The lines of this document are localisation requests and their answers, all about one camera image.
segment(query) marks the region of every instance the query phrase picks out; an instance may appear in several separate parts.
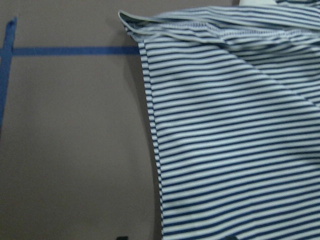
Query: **blue tape line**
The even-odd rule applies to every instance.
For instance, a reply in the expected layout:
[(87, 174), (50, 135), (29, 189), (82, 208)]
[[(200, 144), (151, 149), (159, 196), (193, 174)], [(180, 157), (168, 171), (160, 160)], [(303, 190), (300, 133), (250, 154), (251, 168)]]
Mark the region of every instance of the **blue tape line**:
[(66, 56), (66, 55), (138, 55), (135, 46), (91, 47), (17, 47), (14, 56)]
[(15, 17), (6, 25), (3, 47), (1, 51), (0, 64), (0, 129), (3, 122), (7, 88), (9, 81), (9, 72), (11, 59), (13, 56), (13, 46), (15, 40), (15, 32), (17, 26), (17, 18)]

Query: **striped shirt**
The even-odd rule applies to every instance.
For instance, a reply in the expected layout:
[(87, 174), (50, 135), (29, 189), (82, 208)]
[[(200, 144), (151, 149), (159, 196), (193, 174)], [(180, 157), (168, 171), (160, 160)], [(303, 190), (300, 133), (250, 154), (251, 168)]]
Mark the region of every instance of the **striped shirt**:
[(119, 12), (141, 55), (164, 240), (320, 239), (318, 8)]

